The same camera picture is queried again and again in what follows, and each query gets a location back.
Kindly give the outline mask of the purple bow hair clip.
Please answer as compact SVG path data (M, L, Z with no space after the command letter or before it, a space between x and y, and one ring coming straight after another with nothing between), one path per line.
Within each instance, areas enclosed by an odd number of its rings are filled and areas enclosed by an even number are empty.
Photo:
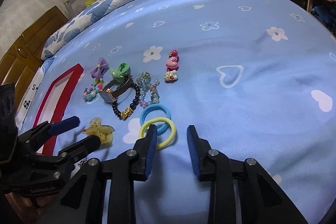
M100 57L98 64L90 70L91 77L93 79L99 80L108 71L108 69L108 62L103 57Z

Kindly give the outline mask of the green hair clip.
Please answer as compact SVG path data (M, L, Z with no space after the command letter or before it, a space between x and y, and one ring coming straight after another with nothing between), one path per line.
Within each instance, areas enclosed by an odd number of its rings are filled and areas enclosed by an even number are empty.
M126 75L130 75L130 66L128 63L121 63L116 69L109 68L109 72L114 80L123 83Z

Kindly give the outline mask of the pink flamingo hair clip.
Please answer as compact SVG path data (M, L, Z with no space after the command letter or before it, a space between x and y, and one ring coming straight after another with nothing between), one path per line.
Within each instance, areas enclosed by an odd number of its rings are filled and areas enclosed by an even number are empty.
M172 50L169 53L169 58L166 61L166 73L164 75L165 82L171 83L178 79L177 70L179 68L179 55L177 50Z

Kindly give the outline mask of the red jewelry tray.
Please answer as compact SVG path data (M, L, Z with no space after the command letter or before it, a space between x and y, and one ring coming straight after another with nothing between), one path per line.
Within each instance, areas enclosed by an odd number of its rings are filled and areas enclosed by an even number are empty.
M76 64L54 79L46 91L35 117L33 127L42 122L61 122L72 93L84 68Z

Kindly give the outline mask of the white pillow with football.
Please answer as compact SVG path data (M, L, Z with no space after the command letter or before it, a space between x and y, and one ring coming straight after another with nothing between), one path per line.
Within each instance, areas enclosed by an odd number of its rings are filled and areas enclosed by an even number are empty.
M26 115L28 113L28 110L30 108L31 102L34 99L34 96L37 92L37 89L39 85L42 82L42 79L44 77L45 73L43 71L43 68L40 67L37 72L35 73L33 79L31 80L19 106L18 111L15 116L15 124L18 128L18 130L22 129L23 122L25 121Z

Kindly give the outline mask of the wooden headboard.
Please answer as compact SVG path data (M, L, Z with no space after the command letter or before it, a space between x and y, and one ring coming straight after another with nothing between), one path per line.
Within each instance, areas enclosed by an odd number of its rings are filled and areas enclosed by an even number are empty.
M42 49L47 39L67 22L57 6L52 7L25 29L1 59L1 84L15 85L18 107L31 80L41 67Z

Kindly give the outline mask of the light blue floral bedsheet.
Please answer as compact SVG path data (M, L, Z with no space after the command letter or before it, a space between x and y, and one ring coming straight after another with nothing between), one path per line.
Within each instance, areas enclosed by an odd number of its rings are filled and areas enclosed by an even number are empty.
M178 79L166 83L169 53ZM52 81L76 64L84 73L65 110L115 129L113 159L133 147L142 108L125 121L101 98L83 100L90 70L104 57L159 80L177 137L155 154L147 182L135 184L138 223L206 223L210 186L198 182L186 132L193 124L231 159L256 159L309 223L335 200L335 38L288 0L135 0L94 23L55 55L22 125L33 126Z

